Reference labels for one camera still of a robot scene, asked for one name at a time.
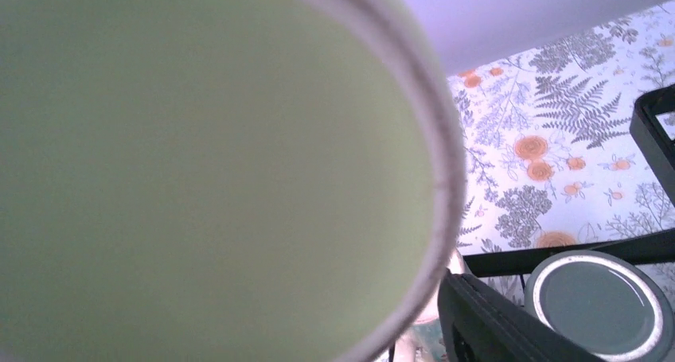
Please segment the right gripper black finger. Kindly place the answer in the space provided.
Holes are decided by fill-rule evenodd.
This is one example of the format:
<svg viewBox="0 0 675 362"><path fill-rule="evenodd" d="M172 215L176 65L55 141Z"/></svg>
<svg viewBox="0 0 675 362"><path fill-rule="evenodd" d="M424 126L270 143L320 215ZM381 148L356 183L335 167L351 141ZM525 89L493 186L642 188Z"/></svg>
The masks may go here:
<svg viewBox="0 0 675 362"><path fill-rule="evenodd" d="M437 296L449 361L600 361L471 274L447 271Z"/></svg>

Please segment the dark green ceramic mug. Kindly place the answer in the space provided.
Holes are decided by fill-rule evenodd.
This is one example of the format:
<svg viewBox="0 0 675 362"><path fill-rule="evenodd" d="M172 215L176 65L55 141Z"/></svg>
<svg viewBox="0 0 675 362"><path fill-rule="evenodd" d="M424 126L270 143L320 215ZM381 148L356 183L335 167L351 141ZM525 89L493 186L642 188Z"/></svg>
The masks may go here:
<svg viewBox="0 0 675 362"><path fill-rule="evenodd" d="M525 310L605 361L664 361L674 343L662 289L599 251L565 251L540 263L525 285Z"/></svg>

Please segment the light green ceramic mug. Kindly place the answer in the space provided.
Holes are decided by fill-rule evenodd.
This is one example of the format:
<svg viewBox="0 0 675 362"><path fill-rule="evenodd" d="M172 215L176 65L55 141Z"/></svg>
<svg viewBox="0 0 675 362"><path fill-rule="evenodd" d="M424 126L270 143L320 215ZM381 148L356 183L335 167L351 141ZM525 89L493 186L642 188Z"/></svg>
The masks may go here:
<svg viewBox="0 0 675 362"><path fill-rule="evenodd" d="M1 0L1 358L374 360L464 169L403 0Z"/></svg>

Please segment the floral patterned table mat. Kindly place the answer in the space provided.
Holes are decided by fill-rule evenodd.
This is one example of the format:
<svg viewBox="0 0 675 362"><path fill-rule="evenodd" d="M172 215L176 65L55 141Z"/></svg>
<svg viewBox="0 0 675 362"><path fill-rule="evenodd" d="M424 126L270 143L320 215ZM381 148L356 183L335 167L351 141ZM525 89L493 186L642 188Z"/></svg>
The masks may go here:
<svg viewBox="0 0 675 362"><path fill-rule="evenodd" d="M450 76L468 172L460 252L672 228L629 125L634 101L673 81L673 2Z"/></svg>

